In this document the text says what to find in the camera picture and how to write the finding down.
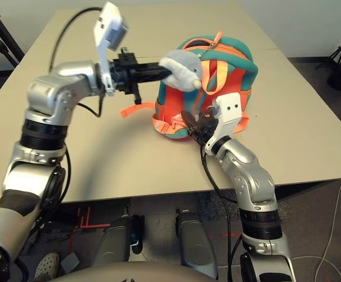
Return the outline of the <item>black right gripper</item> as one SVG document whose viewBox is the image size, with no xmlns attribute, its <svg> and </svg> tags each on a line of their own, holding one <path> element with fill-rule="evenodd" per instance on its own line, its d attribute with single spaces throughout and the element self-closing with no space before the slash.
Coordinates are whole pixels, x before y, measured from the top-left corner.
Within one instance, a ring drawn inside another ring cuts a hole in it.
<svg viewBox="0 0 341 282">
<path fill-rule="evenodd" d="M 193 133 L 199 145 L 207 144 L 218 125 L 218 120 L 209 113 L 195 116 L 188 111 L 182 111 L 181 117 L 187 127 L 188 133 Z"/>
</svg>

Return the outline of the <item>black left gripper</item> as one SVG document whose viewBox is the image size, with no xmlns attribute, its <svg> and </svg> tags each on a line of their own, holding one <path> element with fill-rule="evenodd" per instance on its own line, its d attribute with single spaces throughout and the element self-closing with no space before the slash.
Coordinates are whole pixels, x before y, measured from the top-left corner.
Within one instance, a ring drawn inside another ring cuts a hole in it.
<svg viewBox="0 0 341 282">
<path fill-rule="evenodd" d="M 139 93 L 138 82 L 136 81 L 136 68 L 138 61 L 135 54 L 129 52 L 128 48 L 121 48 L 118 59 L 112 61 L 111 75 L 116 83 L 116 90 L 124 92 L 126 95 L 133 94 L 134 104 L 141 105 L 142 98 Z M 142 64 L 142 83 L 156 82 L 167 78 L 172 72 L 160 66 L 157 62 Z"/>
</svg>

